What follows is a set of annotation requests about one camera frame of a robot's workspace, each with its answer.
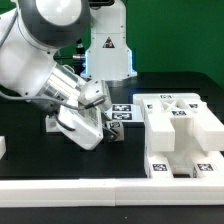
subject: green wall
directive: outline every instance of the green wall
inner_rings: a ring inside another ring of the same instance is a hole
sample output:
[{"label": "green wall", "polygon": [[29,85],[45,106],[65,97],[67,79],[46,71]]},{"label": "green wall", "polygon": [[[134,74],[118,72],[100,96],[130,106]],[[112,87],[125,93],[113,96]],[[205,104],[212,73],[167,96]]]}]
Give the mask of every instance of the green wall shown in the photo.
[{"label": "green wall", "polygon": [[[138,72],[203,72],[224,87],[224,0],[124,0]],[[13,4],[0,0],[0,13]],[[89,32],[84,37],[89,45]],[[73,47],[61,51],[69,54]]]}]

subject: black label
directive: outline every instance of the black label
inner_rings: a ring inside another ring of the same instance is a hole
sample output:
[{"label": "black label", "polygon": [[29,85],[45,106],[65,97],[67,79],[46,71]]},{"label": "black label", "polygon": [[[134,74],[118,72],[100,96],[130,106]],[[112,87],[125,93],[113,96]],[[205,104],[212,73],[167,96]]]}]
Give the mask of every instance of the black label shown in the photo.
[{"label": "black label", "polygon": [[153,109],[152,104],[147,105],[148,109]]},{"label": "black label", "polygon": [[197,164],[199,170],[201,171],[214,171],[211,164]]},{"label": "black label", "polygon": [[186,116],[185,111],[172,111],[174,116]]},{"label": "black label", "polygon": [[198,104],[189,104],[191,108],[198,108]]},{"label": "black label", "polygon": [[113,120],[132,120],[131,113],[113,113],[112,114]]},{"label": "black label", "polygon": [[113,111],[131,111],[131,105],[113,105]]},{"label": "black label", "polygon": [[103,48],[115,48],[110,37],[107,38],[105,44],[103,45]]},{"label": "black label", "polygon": [[154,171],[167,171],[166,164],[152,164]]},{"label": "black label", "polygon": [[119,122],[110,123],[110,128],[119,128],[121,125]]},{"label": "black label", "polygon": [[171,95],[160,95],[161,99],[172,99]]}]

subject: small white block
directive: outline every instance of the small white block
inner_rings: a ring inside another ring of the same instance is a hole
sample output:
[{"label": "small white block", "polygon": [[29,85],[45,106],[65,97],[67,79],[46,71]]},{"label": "small white block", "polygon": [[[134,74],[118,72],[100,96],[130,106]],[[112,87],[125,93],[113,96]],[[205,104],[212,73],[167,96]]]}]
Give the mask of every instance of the small white block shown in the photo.
[{"label": "small white block", "polygon": [[166,157],[145,157],[145,170],[149,178],[173,178]]}]

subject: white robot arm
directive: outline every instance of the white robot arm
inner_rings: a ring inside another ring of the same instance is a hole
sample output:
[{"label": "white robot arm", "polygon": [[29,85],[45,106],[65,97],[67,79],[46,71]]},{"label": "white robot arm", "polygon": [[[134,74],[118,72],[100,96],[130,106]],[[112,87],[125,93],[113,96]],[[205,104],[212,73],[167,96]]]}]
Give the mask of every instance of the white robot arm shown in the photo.
[{"label": "white robot arm", "polygon": [[101,111],[95,106],[111,106],[107,86],[101,80],[86,83],[53,60],[59,48],[80,39],[88,27],[88,0],[12,1],[17,9],[0,20],[0,84],[19,93],[23,98],[18,100],[34,100],[55,112],[58,129],[82,148],[95,148],[103,138]]}]

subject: black table surface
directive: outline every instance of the black table surface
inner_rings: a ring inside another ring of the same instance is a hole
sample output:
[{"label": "black table surface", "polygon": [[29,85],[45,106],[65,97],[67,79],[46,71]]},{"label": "black table surface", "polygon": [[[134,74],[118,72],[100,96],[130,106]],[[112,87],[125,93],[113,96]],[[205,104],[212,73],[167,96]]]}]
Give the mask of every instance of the black table surface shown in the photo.
[{"label": "black table surface", "polygon": [[[110,92],[118,104],[132,103],[135,93],[197,93],[224,123],[224,90],[202,73],[142,73]],[[0,107],[7,140],[0,180],[145,177],[142,124],[125,124],[124,142],[87,152],[62,134],[46,134],[46,114],[34,105],[1,99]],[[224,206],[1,208],[0,223],[224,223]]]}]

